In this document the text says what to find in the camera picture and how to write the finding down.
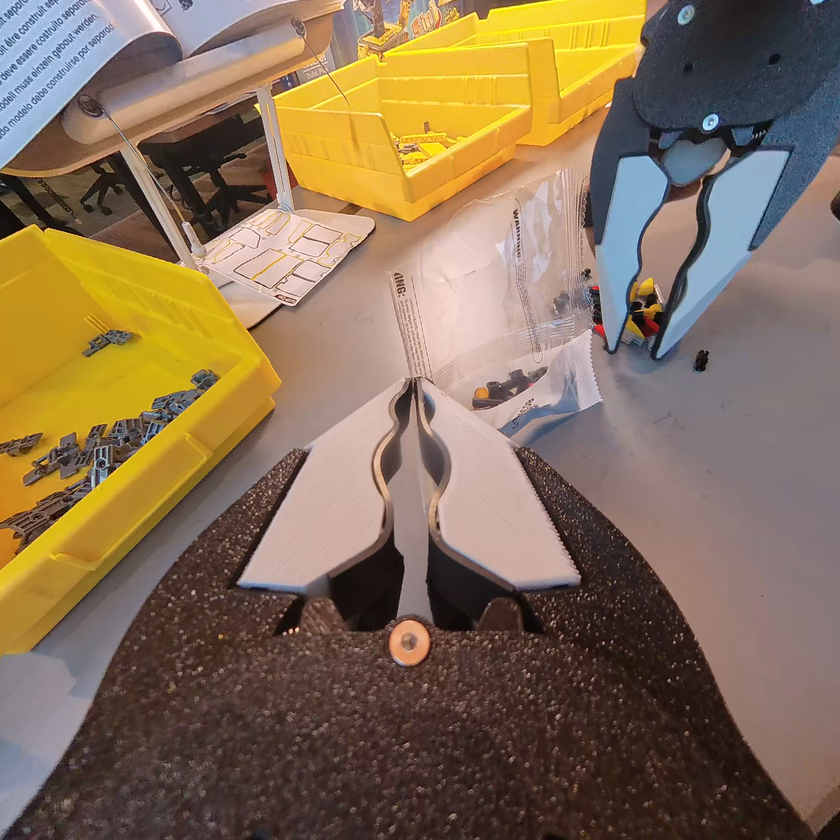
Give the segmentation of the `yellow storage bin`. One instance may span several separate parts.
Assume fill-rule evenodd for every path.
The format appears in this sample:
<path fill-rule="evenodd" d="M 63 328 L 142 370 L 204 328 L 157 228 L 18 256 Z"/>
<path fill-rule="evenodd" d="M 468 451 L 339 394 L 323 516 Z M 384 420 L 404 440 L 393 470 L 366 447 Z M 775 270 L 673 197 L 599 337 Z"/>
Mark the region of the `yellow storage bin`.
<path fill-rule="evenodd" d="M 646 1 L 551 1 L 461 17 L 395 47 L 410 50 L 532 43 L 532 130 L 520 145 L 547 146 L 607 105 L 615 82 L 633 75 Z"/>
<path fill-rule="evenodd" d="M 386 77 L 357 66 L 275 98 L 285 154 L 304 188 L 410 222 L 509 161 L 531 129 L 525 75 Z M 424 126 L 455 140 L 405 168 L 394 138 Z"/>

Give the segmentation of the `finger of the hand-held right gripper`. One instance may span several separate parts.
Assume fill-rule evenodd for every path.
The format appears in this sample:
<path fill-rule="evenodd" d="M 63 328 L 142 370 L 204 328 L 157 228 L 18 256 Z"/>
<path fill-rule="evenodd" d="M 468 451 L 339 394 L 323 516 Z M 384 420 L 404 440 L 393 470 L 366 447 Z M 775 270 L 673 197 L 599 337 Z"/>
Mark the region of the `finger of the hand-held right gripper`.
<path fill-rule="evenodd" d="M 704 181 L 696 241 L 675 277 L 652 359 L 662 359 L 686 335 L 749 261 L 753 237 L 789 156 L 787 150 L 755 150 L 730 159 Z"/>
<path fill-rule="evenodd" d="M 595 261 L 605 346 L 614 354 L 641 268 L 641 241 L 669 189 L 666 169 L 648 154 L 594 153 Z"/>

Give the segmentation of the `robot kit box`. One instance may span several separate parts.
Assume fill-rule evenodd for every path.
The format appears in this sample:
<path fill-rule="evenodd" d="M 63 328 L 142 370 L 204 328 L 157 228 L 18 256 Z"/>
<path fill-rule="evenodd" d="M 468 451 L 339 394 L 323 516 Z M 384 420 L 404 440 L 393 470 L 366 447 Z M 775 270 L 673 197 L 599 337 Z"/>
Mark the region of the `robot kit box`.
<path fill-rule="evenodd" d="M 357 58 L 381 60 L 391 49 L 453 23 L 464 13 L 465 2 L 460 1 L 352 1 Z"/>

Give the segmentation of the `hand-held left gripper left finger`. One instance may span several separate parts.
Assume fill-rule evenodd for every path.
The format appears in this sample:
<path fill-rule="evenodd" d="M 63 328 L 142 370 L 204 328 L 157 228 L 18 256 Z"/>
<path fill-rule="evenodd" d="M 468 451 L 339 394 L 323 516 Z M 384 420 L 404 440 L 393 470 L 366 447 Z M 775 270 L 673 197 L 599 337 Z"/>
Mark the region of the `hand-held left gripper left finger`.
<path fill-rule="evenodd" d="M 313 440 L 239 586 L 325 594 L 392 534 L 388 483 L 403 463 L 413 380 L 401 379 Z"/>

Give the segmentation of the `heap of grey plastic parts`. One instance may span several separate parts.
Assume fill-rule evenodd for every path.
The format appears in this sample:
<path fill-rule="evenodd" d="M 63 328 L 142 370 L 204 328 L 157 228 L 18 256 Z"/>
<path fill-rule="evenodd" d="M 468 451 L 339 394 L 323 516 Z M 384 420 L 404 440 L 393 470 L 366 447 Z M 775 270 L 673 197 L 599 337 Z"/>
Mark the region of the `heap of grey plastic parts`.
<path fill-rule="evenodd" d="M 97 327 L 98 334 L 89 339 L 87 348 L 81 352 L 86 358 L 110 346 L 123 346 L 135 337 L 132 331 L 105 330 L 95 319 L 91 323 Z M 11 405 L 12 394 L 14 398 L 23 398 L 22 382 L 27 377 L 17 367 L 26 368 L 24 373 L 28 375 L 33 373 L 29 367 L 34 370 L 35 364 L 25 362 L 22 365 L 16 363 L 13 371 L 12 362 L 2 362 L 2 409 L 6 403 Z M 92 489 L 99 487 L 143 445 L 207 393 L 219 378 L 214 371 L 201 369 L 192 375 L 190 388 L 155 397 L 150 408 L 138 416 L 120 418 L 111 425 L 93 424 L 82 441 L 78 439 L 75 426 L 68 434 L 59 436 L 56 446 L 32 461 L 31 470 L 22 478 L 23 487 L 30 487 L 55 473 L 61 480 L 73 479 L 73 482 L 37 500 L 30 509 L 2 520 L 2 530 L 10 530 L 18 541 L 14 556 L 49 530 Z M 40 429 L 32 434 L 13 436 L 2 442 L 2 455 L 27 457 L 32 449 L 40 446 L 43 436 Z"/>

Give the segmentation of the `yellow flat box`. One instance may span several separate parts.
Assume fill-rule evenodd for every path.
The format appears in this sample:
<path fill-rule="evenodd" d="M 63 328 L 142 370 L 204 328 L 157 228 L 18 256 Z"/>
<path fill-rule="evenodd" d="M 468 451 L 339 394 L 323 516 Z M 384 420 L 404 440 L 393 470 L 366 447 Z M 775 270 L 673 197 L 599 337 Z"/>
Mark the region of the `yellow flat box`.
<path fill-rule="evenodd" d="M 83 477 L 23 477 L 60 439 L 139 416 L 210 370 L 207 396 L 27 547 L 2 530 L 2 654 L 29 651 L 273 408 L 280 379 L 204 274 L 56 230 L 1 243 L 2 519 Z"/>

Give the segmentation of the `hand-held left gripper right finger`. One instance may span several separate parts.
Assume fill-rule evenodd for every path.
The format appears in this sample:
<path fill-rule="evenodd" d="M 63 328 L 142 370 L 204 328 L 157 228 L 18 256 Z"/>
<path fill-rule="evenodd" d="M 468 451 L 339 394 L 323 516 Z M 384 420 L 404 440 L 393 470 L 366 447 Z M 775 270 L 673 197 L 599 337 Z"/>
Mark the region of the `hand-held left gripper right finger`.
<path fill-rule="evenodd" d="M 581 582 L 516 444 L 426 379 L 417 427 L 430 533 L 446 553 L 512 591 Z"/>

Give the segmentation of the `clear plastic bag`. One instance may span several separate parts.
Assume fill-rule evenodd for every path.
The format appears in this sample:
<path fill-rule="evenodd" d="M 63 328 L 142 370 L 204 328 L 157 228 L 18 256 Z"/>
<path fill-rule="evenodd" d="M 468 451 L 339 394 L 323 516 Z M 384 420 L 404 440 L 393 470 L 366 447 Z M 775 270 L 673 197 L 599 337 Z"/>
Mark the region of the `clear plastic bag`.
<path fill-rule="evenodd" d="M 391 273 L 409 372 L 510 438 L 602 401 L 571 169 L 469 204 Z"/>

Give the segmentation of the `white printed booklet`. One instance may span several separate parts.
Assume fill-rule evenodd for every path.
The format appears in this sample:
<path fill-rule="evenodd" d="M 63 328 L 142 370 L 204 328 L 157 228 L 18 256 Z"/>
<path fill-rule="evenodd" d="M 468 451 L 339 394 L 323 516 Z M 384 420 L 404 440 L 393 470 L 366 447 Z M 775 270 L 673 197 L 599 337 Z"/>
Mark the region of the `white printed booklet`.
<path fill-rule="evenodd" d="M 61 117 L 103 92 L 228 46 L 280 21 L 286 1 L 2 2 L 1 163 L 16 175 L 69 172 L 115 151 L 70 138 Z"/>

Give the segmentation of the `pile of mixed small plastic parts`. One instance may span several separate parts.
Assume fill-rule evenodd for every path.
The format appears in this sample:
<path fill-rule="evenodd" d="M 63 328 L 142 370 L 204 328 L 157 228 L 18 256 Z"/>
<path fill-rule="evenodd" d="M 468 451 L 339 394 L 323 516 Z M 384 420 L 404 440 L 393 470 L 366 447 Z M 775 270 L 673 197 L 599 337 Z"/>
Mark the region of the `pile of mixed small plastic parts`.
<path fill-rule="evenodd" d="M 584 299 L 591 305 L 592 309 L 593 330 L 605 340 L 606 331 L 603 326 L 600 287 L 591 283 L 592 272 L 590 269 L 584 270 L 582 278 L 585 280 Z M 655 280 L 650 277 L 632 285 L 630 298 L 629 316 L 621 341 L 652 348 L 663 321 L 664 297 Z"/>

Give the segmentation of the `grey desk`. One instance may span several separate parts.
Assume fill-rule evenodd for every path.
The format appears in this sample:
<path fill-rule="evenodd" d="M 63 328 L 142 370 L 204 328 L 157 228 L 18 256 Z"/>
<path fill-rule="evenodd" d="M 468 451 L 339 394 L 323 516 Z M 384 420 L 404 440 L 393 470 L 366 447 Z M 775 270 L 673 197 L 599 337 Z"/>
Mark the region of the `grey desk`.
<path fill-rule="evenodd" d="M 277 632 L 169 574 L 291 448 L 405 370 L 387 273 L 474 201 L 587 173 L 605 108 L 252 334 L 276 409 L 30 653 L 2 657 L 20 838 L 809 838 L 838 810 L 838 160 L 662 362 L 593 352 L 603 403 L 525 444 L 604 589 L 544 634 Z"/>

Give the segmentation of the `black office chair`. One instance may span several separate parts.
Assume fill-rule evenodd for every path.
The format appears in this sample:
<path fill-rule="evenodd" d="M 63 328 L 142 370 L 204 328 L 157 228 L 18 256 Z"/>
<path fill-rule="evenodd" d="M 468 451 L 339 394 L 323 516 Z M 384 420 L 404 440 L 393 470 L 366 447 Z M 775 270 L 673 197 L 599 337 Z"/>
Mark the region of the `black office chair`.
<path fill-rule="evenodd" d="M 162 169 L 192 213 L 191 224 L 199 225 L 208 237 L 229 227 L 230 215 L 239 212 L 241 203 L 270 203 L 264 183 L 232 184 L 222 175 L 223 165 L 245 159 L 241 149 L 265 137 L 255 107 L 189 134 L 181 129 L 173 133 L 178 139 L 164 141 L 163 135 L 158 135 L 141 142 L 139 150 Z"/>

